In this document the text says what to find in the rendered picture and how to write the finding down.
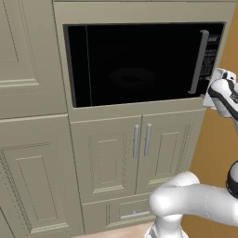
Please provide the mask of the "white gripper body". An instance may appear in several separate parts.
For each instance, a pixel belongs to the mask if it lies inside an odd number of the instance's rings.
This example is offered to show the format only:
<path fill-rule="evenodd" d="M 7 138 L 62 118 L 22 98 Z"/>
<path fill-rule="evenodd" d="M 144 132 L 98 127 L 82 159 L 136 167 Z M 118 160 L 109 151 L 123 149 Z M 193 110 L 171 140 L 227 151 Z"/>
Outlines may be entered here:
<path fill-rule="evenodd" d="M 211 86 L 211 84 L 220 79 L 222 77 L 222 75 L 224 74 L 225 70 L 224 69 L 221 69 L 221 68 L 216 68 L 214 71 L 213 71 L 213 74 L 211 76 L 211 79 L 208 83 L 208 87 Z M 203 100 L 203 105 L 206 107 L 206 108 L 211 108 L 211 109 L 215 109 L 216 106 L 213 102 L 213 100 L 211 99 L 211 97 L 209 96 L 208 92 L 205 92 L 205 97 L 204 97 L 204 100 Z"/>

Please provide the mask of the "large beige cupboard door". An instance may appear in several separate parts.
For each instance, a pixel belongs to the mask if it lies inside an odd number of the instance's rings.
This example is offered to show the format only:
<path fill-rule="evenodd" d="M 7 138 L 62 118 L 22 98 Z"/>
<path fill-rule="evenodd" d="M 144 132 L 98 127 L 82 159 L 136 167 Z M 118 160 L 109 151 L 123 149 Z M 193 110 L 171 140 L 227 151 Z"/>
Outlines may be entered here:
<path fill-rule="evenodd" d="M 0 118 L 65 112 L 53 0 L 0 0 Z"/>

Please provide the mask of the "tall beige cupboard door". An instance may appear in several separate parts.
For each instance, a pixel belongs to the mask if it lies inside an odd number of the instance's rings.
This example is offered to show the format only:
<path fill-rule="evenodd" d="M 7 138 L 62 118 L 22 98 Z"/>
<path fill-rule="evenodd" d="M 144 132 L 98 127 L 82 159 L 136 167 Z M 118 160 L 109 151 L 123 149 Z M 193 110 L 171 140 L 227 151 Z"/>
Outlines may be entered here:
<path fill-rule="evenodd" d="M 11 238 L 84 233 L 67 115 L 0 121 L 0 173 Z"/>

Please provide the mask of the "beige drawer front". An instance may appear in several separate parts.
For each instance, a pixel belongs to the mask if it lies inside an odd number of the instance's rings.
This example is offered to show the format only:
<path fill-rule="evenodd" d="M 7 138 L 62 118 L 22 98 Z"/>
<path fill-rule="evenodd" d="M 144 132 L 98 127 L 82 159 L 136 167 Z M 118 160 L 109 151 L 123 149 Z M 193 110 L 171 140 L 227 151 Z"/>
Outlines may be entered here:
<path fill-rule="evenodd" d="M 90 234 L 100 231 L 121 229 L 154 221 L 155 215 L 149 208 L 148 196 L 148 193 L 144 193 L 142 195 L 84 204 L 83 217 L 85 233 Z M 143 211 L 150 211 L 151 214 L 140 218 L 120 220 L 120 216 Z"/>

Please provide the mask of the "beige cabinet frame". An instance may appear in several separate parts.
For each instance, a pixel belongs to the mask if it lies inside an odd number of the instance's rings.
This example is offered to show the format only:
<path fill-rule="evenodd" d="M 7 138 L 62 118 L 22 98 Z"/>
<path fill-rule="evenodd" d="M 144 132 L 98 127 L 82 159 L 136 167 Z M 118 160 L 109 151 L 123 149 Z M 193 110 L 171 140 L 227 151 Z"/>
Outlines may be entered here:
<path fill-rule="evenodd" d="M 236 0 L 56 1 L 59 50 L 72 123 L 204 110 Z M 208 30 L 195 94 L 189 94 Z"/>

